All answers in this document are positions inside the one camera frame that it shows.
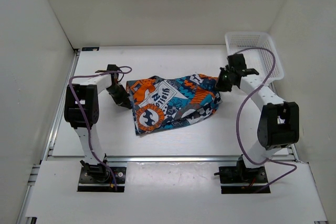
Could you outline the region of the colourful patterned shorts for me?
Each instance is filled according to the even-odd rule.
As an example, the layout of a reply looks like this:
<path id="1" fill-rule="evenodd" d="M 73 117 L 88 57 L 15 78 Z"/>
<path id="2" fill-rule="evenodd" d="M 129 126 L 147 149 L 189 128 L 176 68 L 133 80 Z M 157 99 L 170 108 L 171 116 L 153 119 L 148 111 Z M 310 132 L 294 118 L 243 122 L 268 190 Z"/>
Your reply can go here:
<path id="1" fill-rule="evenodd" d="M 136 135 L 186 127 L 210 117 L 222 101 L 216 82 L 216 77 L 198 73 L 127 81 Z"/>

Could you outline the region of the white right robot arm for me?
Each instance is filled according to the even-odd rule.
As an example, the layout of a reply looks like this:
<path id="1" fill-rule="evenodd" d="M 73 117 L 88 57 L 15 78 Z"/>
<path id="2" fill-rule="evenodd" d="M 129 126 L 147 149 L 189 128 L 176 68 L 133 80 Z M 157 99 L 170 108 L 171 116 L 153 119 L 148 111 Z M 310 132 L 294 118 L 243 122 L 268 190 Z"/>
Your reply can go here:
<path id="1" fill-rule="evenodd" d="M 230 92 L 238 87 L 247 94 L 248 100 L 260 110 L 257 140 L 248 149 L 242 149 L 237 161 L 236 177 L 247 182 L 269 161 L 274 153 L 299 140 L 299 106 L 277 96 L 254 68 L 246 66 L 243 54 L 228 56 L 228 64 L 221 68 L 215 88 Z"/>

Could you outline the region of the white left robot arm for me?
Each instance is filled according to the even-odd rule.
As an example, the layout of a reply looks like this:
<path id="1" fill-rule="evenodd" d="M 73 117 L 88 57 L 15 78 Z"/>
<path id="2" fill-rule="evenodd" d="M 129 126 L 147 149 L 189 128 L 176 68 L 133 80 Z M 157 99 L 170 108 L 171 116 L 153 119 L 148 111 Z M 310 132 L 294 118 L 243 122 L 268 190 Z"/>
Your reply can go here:
<path id="1" fill-rule="evenodd" d="M 99 94 L 108 92 L 117 106 L 131 109 L 129 94 L 120 83 L 132 68 L 109 64 L 106 70 L 98 70 L 92 75 L 76 75 L 68 80 L 66 88 L 64 118 L 77 133 L 85 154 L 82 167 L 89 176 L 99 183 L 109 181 L 117 184 L 115 173 L 102 150 L 96 123 L 98 122 Z"/>

